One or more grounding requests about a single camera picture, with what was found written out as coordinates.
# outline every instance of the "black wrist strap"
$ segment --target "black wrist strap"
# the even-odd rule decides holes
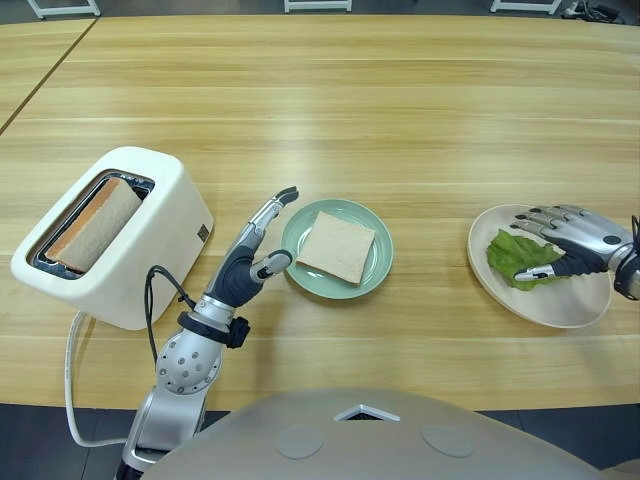
[[[629,300],[638,300],[629,294],[631,277],[633,277],[634,273],[640,270],[640,256],[636,255],[635,258],[627,260],[629,256],[634,253],[635,252],[631,252],[622,262],[620,262],[613,281],[613,288],[615,291],[624,295]]]
[[[178,324],[197,334],[201,337],[208,338],[214,342],[222,343],[228,348],[238,348],[244,343],[244,339],[247,338],[249,330],[249,321],[243,317],[236,317],[231,320],[229,324],[229,332],[223,332],[217,328],[213,328],[198,320],[192,318],[188,312],[182,312],[178,317]]]

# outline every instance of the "gray floor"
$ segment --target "gray floor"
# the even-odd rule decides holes
[[[208,412],[207,424],[226,413]],[[482,413],[600,469],[640,457],[638,405]],[[85,438],[95,440],[126,437],[133,415],[126,410],[78,409],[78,428]],[[63,408],[0,404],[0,438],[0,478],[7,480],[113,480],[122,451],[121,445],[75,445]]]
[[[96,0],[104,17],[139,15],[215,15],[215,14],[283,14],[282,0]],[[81,5],[82,0],[38,0],[41,7]],[[417,15],[496,15],[548,17],[545,13],[500,11],[489,12],[491,0],[353,0],[353,14],[417,14]],[[564,1],[563,7],[570,1]],[[637,0],[600,0],[620,11],[627,24],[638,23]],[[558,9],[555,18],[560,17]],[[295,15],[307,15],[298,12]],[[63,17],[50,17],[50,20]],[[0,24],[39,21],[26,0],[0,0]]]

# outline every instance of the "green plate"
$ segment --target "green plate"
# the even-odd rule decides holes
[[[289,266],[287,273],[302,288],[325,298],[354,298],[369,293],[380,285],[391,269],[393,242],[385,224],[367,207],[341,199],[310,203],[298,210],[284,227],[282,248],[289,250],[297,258],[319,211],[375,230],[360,285],[351,285],[329,274],[296,265],[295,262]]]

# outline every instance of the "ceramic plate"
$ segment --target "ceramic plate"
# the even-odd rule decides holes
[[[391,269],[393,242],[385,224],[367,207],[341,199],[310,203],[298,210],[285,226],[282,248],[289,250],[296,258],[319,211],[375,230],[375,238],[369,250],[360,285],[351,285],[327,273],[296,265],[295,262],[289,266],[287,273],[302,288],[325,298],[354,298],[369,293],[380,285]]]
[[[535,235],[509,227],[515,215],[530,208],[528,205],[501,205],[482,213],[473,222],[467,243],[473,272],[493,298],[532,322],[557,328],[578,328],[598,321],[611,303],[608,273],[574,276],[523,292],[511,288],[489,267],[486,251],[498,229],[525,236],[540,245],[546,243]]]

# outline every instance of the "beige plate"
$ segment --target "beige plate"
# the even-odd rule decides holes
[[[471,226],[467,253],[471,268],[482,286],[498,302],[532,322],[557,328],[578,328],[597,322],[611,303],[611,280],[608,273],[580,275],[539,285],[529,292],[511,288],[487,263],[486,250],[498,229],[522,235],[540,245],[546,242],[509,224],[528,205],[500,205],[482,213]]]

